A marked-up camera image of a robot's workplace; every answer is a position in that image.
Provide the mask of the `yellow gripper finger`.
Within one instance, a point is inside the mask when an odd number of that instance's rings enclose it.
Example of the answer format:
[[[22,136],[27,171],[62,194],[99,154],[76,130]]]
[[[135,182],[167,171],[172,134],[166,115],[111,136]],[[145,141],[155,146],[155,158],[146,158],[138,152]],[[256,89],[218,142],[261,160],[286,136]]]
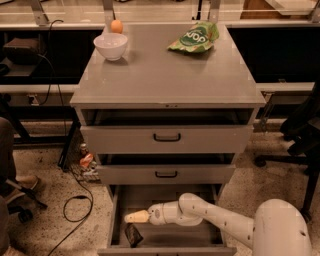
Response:
[[[127,214],[124,217],[126,223],[147,223],[149,221],[149,213],[147,210],[140,210]]]

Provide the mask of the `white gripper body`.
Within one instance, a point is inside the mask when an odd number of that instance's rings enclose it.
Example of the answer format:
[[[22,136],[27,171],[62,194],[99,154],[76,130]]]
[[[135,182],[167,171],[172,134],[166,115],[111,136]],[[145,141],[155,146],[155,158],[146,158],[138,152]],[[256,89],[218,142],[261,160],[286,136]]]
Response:
[[[149,222],[153,225],[164,225],[163,205],[155,204],[148,208]]]

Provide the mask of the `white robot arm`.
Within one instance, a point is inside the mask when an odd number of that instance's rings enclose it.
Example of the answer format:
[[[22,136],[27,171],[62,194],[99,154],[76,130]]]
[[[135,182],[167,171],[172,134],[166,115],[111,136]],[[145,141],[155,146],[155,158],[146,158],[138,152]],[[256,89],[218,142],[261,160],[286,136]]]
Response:
[[[211,204],[193,193],[127,214],[127,223],[196,226],[207,221],[252,250],[252,256],[312,256],[306,221],[292,204],[269,199],[252,218]]]

